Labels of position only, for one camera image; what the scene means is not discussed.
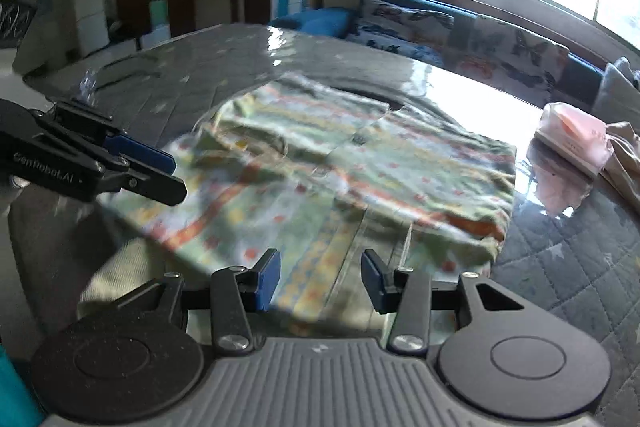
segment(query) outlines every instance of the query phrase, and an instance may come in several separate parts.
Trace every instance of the blue gripper pad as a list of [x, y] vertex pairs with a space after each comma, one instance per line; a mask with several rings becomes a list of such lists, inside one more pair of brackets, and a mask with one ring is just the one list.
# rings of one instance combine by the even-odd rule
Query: blue gripper pad
[[269, 262], [258, 274], [258, 289], [255, 295], [256, 311], [267, 311], [271, 298], [280, 281], [280, 252], [275, 251]]
[[388, 313], [383, 304], [386, 295], [383, 275], [366, 251], [362, 252], [360, 258], [360, 276], [375, 311], [382, 314]]
[[102, 147], [107, 149], [112, 156], [119, 156], [121, 154], [130, 156], [134, 160], [158, 169], [165, 174], [173, 174], [175, 171], [175, 160], [173, 156], [164, 151], [149, 147], [124, 134], [108, 136], [104, 140]]

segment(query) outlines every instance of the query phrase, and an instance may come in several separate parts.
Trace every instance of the gray quilted mattress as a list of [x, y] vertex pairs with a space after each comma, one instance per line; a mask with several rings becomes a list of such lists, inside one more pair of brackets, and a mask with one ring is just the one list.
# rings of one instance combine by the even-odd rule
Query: gray quilted mattress
[[[436, 102], [442, 97], [445, 111], [470, 130], [476, 129], [468, 123], [477, 121], [478, 132], [487, 128], [491, 115], [502, 112], [502, 122], [494, 127], [516, 136], [518, 193], [492, 277], [601, 342], [613, 375], [597, 418], [608, 427], [640, 423], [638, 217], [603, 180], [577, 208], [568, 207], [558, 217], [546, 211], [534, 196], [536, 177], [526, 157], [540, 110], [486, 86], [475, 94], [476, 88], [465, 84], [472, 81], [408, 58], [247, 25], [218, 26], [104, 68], [98, 74], [97, 103], [131, 136], [162, 146], [189, 132], [203, 113], [231, 95], [283, 71], [301, 71], [330, 84], [426, 94]], [[59, 330], [73, 320], [92, 274], [114, 253], [113, 239], [95, 209], [61, 203], [38, 187], [18, 198], [10, 227], [34, 313], [44, 330]]]

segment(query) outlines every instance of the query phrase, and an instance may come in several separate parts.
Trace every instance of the sofa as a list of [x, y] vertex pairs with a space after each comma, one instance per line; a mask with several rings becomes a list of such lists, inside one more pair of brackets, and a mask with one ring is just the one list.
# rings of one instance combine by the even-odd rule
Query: sofa
[[[505, 87], [506, 84], [500, 82], [496, 84], [493, 82], [493, 79], [487, 78], [487, 75], [482, 73], [487, 67], [487, 61], [485, 59], [478, 59], [478, 50], [476, 49], [474, 53], [472, 49], [474, 44], [478, 42], [479, 28], [493, 23], [494, 25], [510, 26], [510, 28], [508, 28], [509, 31], [526, 33], [526, 39], [529, 39], [529, 41], [536, 42], [536, 38], [538, 40], [547, 40], [517, 26], [509, 25], [509, 23], [499, 20], [492, 21], [490, 20], [491, 18], [469, 10], [433, 0], [376, 1], [411, 10], [427, 10], [428, 12], [446, 14], [452, 17], [452, 27], [447, 33], [446, 42], [428, 43], [432, 45], [424, 46], [426, 49], [420, 49], [417, 53], [416, 50], [409, 50], [404, 53], [401, 49], [402, 46], [385, 47], [376, 42], [367, 41], [366, 39], [362, 43], [368, 43], [368, 45], [373, 45], [373, 47], [406, 54], [406, 56], [416, 58], [417, 60], [423, 60], [446, 70], [469, 76], [480, 82], [489, 83], [507, 92], [511, 92], [511, 89]], [[295, 29], [314, 35], [329, 35], [336, 38], [346, 38], [347, 40], [357, 40], [354, 38], [354, 33], [358, 31], [358, 20], [360, 20], [359, 18], [363, 15], [363, 10], [368, 4], [370, 4], [369, 0], [361, 0], [360, 7], [357, 11], [340, 8], [311, 10], [274, 20], [271, 22], [271, 25]], [[570, 53], [564, 46], [560, 46], [551, 41], [549, 42], [556, 48], [555, 51], [558, 54], [558, 60], [562, 60], [562, 64], [561, 67], [558, 68], [558, 78], [554, 78], [552, 89], [550, 89], [548, 96], [545, 95], [545, 98], [542, 99], [532, 90], [524, 90], [521, 92], [518, 89], [515, 89], [511, 94], [538, 107], [543, 107], [546, 102], [568, 102], [576, 107], [589, 111], [598, 94], [603, 72], [586, 60]], [[512, 43], [505, 42], [503, 47], [505, 46], [510, 50]], [[503, 65], [510, 68], [510, 74], [507, 76], [515, 76], [524, 82], [530, 77], [530, 75], [523, 74], [520, 71], [516, 71], [515, 73], [517, 74], [514, 74], [514, 71], [511, 71], [514, 68], [510, 64]]]

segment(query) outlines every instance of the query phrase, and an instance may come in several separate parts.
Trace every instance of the screw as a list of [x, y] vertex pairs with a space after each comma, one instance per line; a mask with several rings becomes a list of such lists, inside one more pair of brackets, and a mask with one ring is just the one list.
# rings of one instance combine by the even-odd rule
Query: screw
[[249, 347], [249, 339], [242, 335], [225, 335], [218, 339], [218, 345], [228, 351], [241, 351]]
[[391, 345], [398, 351], [420, 351], [424, 347], [424, 340], [414, 335], [398, 335], [391, 341]]

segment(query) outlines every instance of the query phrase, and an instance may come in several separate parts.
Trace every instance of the pink package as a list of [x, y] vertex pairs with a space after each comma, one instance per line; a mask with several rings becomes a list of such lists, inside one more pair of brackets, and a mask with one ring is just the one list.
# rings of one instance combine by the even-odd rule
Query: pink package
[[591, 178], [613, 154], [606, 124], [567, 103], [545, 105], [535, 136]]

